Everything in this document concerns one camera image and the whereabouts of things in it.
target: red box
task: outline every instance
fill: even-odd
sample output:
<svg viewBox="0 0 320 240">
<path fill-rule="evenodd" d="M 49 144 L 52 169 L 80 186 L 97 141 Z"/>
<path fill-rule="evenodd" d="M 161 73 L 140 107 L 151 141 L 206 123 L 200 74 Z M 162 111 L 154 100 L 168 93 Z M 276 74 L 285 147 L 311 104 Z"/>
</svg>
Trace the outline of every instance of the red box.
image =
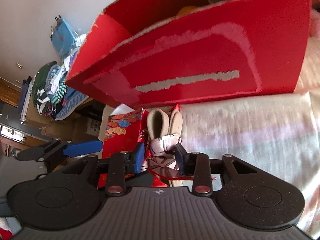
<svg viewBox="0 0 320 240">
<path fill-rule="evenodd" d="M 108 118 L 106 135 L 103 143 L 102 159 L 121 151 L 133 151 L 138 142 L 148 140 L 148 111 L 136 110 L 128 114 L 111 115 Z M 101 174 L 98 187 L 106 184 L 106 174 Z"/>
<path fill-rule="evenodd" d="M 176 16 L 184 6 L 199 8 Z M 98 16 L 67 85 L 115 106 L 293 92 L 311 0 L 117 0 Z"/>
</svg>

